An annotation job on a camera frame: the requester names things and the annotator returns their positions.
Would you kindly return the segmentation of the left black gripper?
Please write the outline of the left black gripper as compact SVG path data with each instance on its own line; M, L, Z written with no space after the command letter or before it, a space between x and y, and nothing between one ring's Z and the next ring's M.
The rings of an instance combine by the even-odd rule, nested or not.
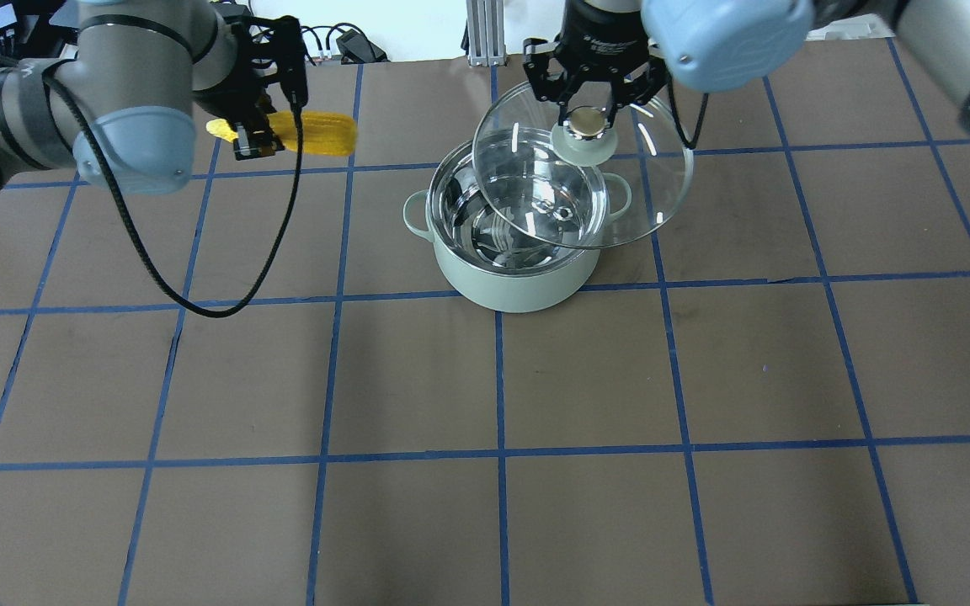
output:
M199 58L199 74L199 105L232 126L236 160L272 157L284 150L284 142L274 132L276 109L267 86L279 84L293 111L309 100L299 19L242 13L221 20Z

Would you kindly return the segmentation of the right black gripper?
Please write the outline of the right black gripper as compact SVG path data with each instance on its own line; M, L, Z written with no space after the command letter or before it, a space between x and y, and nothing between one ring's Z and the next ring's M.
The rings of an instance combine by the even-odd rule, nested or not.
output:
M536 99L568 118L578 80L608 81L607 126L620 110L644 106L671 81L664 59L653 59L642 23L642 1L566 1L556 39L526 38L523 70Z

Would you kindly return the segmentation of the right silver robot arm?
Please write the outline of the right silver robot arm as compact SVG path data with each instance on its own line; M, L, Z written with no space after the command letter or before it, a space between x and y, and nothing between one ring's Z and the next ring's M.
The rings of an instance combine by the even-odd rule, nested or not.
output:
M884 27L970 139L970 1L566 1L557 35L524 41L522 66L556 123L584 85L603 84L610 127L669 86L734 91L793 59L873 45L825 34L856 19Z

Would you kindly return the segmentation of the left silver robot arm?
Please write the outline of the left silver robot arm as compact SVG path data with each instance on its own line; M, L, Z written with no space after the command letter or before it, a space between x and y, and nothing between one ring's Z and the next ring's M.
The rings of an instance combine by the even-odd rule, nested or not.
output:
M82 1L77 56L0 66L0 192L22 173L73 168L124 194L172 194L193 173L193 108L224 120L238 161L294 146L267 93L308 100L291 15L226 19L209 1Z

